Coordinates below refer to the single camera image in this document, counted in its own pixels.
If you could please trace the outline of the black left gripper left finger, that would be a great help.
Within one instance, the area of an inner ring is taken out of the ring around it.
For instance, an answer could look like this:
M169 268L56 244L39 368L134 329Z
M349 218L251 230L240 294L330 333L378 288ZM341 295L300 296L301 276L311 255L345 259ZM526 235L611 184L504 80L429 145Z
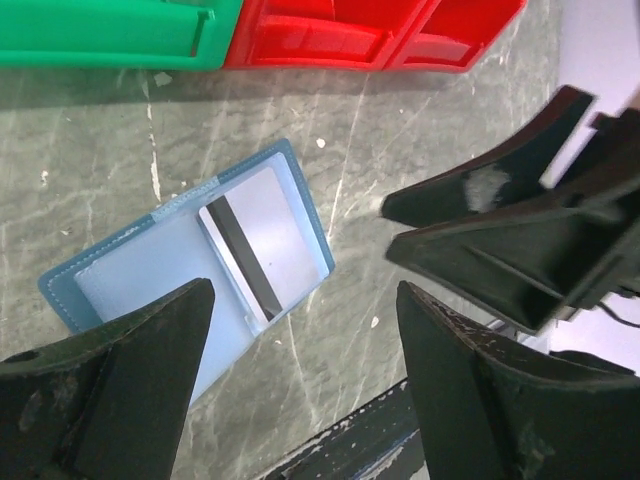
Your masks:
M2 478L170 478L214 301L197 278L3 360Z

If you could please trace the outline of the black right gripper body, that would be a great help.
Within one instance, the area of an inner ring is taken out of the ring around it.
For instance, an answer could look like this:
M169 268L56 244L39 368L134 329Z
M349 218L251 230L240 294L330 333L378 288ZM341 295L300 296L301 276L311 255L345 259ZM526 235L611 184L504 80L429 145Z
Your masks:
M639 295L639 111L598 114L594 134L561 177L564 206L584 222L561 267L574 283L567 304L594 308L608 293Z

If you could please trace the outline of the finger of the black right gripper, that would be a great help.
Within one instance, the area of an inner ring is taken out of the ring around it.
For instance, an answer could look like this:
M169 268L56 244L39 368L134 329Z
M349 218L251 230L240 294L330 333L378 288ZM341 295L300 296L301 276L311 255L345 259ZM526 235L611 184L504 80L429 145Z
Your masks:
M470 219L398 235L386 257L530 333L567 304L574 283L561 267L584 222L564 206L572 187Z
M529 123L493 149L389 194L381 216L403 225L436 225L541 194L542 174L593 101L592 94L575 87L559 88Z

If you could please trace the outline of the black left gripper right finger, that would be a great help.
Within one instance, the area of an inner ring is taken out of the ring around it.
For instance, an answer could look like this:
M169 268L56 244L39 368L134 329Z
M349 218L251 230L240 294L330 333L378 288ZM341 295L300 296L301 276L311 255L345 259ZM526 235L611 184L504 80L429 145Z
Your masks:
M635 479L639 380L595 355L542 353L398 285L396 310L434 479Z

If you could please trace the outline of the red plastic bin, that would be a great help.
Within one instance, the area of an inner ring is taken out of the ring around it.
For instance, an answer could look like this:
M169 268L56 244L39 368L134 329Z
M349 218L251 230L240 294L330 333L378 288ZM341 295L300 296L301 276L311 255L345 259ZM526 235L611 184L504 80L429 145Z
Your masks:
M381 70L437 1L245 1L224 67Z
M385 68L464 73L525 5L521 0L428 1Z

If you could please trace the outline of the blue card holder wallet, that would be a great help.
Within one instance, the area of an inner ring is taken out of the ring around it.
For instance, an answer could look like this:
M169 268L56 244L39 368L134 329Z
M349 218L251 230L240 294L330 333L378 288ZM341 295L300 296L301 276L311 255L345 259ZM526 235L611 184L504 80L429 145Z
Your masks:
M280 318L262 325L235 286L204 228L199 209L258 170L276 170L287 197L299 205L327 273L315 289ZM194 395L202 395L273 323L304 301L334 270L335 262L308 184L291 143L281 139L111 236L45 272L38 281L44 298L73 333L88 331L128 314L196 278L215 291Z

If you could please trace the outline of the green plastic bin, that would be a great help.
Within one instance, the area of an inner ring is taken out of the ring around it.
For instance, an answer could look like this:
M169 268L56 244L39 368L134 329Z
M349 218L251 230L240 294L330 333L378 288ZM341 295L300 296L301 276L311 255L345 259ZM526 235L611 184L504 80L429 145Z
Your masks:
M4 1L4 67L209 71L226 58L239 1Z

